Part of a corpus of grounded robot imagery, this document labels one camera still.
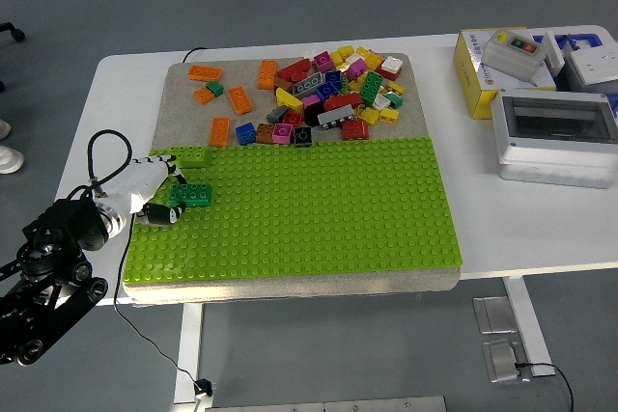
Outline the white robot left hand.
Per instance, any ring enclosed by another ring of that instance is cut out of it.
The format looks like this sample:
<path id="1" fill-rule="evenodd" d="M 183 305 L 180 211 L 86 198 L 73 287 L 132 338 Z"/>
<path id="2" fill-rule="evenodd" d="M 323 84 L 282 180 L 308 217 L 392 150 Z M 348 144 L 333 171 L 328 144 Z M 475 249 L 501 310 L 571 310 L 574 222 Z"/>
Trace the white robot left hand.
<path id="1" fill-rule="evenodd" d="M 186 210 L 186 203 L 177 206 L 149 204 L 157 189 L 174 176 L 186 184 L 173 155 L 157 155 L 132 159 L 116 177 L 103 185 L 103 194 L 95 204 L 110 237 L 122 231 L 136 214 L 145 225 L 169 226 L 176 223 Z"/>

